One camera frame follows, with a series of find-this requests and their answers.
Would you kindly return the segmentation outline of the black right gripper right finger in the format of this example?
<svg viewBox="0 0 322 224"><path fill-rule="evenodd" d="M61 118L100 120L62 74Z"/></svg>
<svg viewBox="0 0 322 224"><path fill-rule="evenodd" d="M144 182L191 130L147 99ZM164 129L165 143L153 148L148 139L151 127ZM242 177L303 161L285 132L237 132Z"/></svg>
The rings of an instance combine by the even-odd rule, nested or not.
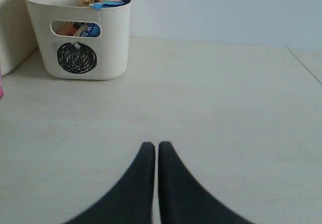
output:
<svg viewBox="0 0 322 224"><path fill-rule="evenodd" d="M169 141L158 146L158 201L161 223L251 223L211 195Z"/></svg>

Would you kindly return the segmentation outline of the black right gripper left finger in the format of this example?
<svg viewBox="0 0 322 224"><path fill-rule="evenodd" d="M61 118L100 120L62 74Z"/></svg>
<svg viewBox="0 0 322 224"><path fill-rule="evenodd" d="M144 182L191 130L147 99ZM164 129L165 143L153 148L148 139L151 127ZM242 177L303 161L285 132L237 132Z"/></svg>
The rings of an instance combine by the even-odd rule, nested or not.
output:
<svg viewBox="0 0 322 224"><path fill-rule="evenodd" d="M152 223L154 177L155 146L144 142L111 190L67 223Z"/></svg>

